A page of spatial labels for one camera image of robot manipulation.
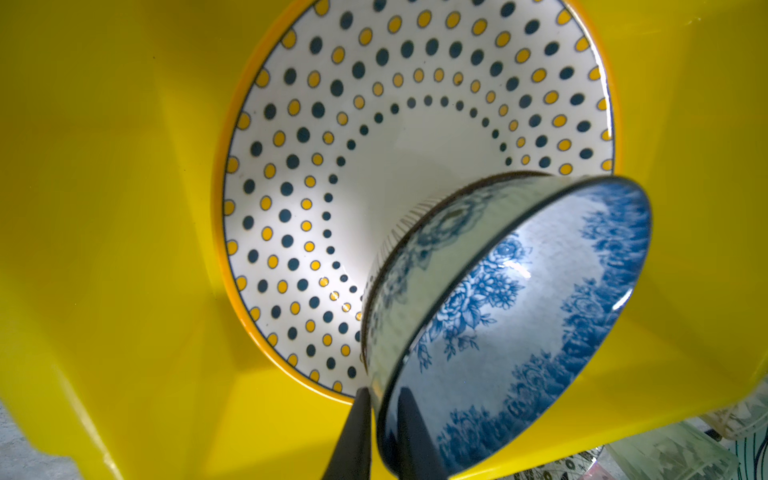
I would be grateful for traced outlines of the dotted plate yellow rim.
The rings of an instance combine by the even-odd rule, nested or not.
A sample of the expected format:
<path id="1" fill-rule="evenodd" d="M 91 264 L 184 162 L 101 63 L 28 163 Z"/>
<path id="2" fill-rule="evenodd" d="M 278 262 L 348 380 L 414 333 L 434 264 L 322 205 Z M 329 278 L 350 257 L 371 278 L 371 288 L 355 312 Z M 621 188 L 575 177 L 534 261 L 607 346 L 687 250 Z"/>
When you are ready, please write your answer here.
<path id="1" fill-rule="evenodd" d="M 370 269 L 426 198 L 478 178 L 615 169 L 611 78 L 578 1 L 292 1 L 217 148 L 229 300 L 289 378 L 340 403 L 367 378 Z"/>

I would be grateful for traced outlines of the purple striped bowl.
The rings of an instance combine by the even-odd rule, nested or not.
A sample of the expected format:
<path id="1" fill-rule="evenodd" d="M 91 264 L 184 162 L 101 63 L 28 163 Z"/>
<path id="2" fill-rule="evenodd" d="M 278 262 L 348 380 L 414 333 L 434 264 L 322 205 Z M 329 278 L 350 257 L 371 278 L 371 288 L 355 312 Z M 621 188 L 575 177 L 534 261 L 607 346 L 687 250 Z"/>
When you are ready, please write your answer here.
<path id="1" fill-rule="evenodd" d="M 540 172 L 511 171 L 477 179 L 457 190 L 443 189 L 415 205 L 384 240 L 362 296 L 362 318 L 370 318 L 379 296 L 394 298 L 407 289 L 412 266 L 426 267 L 432 252 L 469 231 L 489 201 L 508 185 L 540 177 Z"/>

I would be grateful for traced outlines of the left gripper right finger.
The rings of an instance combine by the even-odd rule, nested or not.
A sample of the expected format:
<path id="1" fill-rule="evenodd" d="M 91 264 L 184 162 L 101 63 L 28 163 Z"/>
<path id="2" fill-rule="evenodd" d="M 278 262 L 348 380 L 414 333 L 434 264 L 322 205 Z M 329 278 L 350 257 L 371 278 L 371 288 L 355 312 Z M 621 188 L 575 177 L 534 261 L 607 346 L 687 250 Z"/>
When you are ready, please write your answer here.
<path id="1" fill-rule="evenodd" d="M 398 398 L 398 475 L 405 480 L 446 480 L 439 452 L 435 449 L 424 420 L 409 388 Z"/>

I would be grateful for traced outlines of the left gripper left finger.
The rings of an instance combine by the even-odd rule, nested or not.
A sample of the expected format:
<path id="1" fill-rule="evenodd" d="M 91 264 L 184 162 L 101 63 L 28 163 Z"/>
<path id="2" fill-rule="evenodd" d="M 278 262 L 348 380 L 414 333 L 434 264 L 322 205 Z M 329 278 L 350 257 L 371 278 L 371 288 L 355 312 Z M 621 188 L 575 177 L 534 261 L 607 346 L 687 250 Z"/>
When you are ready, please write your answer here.
<path id="1" fill-rule="evenodd" d="M 322 479 L 369 480 L 371 457 L 371 398 L 363 387 L 356 393 Z"/>

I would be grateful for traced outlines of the blue floral bowl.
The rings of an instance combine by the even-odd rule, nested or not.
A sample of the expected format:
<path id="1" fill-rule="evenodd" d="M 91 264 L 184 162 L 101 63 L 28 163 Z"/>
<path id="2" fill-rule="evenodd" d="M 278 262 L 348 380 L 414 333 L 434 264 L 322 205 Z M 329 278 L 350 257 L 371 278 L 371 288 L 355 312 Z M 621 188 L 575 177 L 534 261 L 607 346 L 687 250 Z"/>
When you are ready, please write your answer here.
<path id="1" fill-rule="evenodd" d="M 398 469 L 404 394 L 448 475 L 530 428 L 612 331 L 651 235 L 645 190 L 621 176 L 507 172 L 429 199 L 382 250 L 363 297 L 386 468 Z"/>

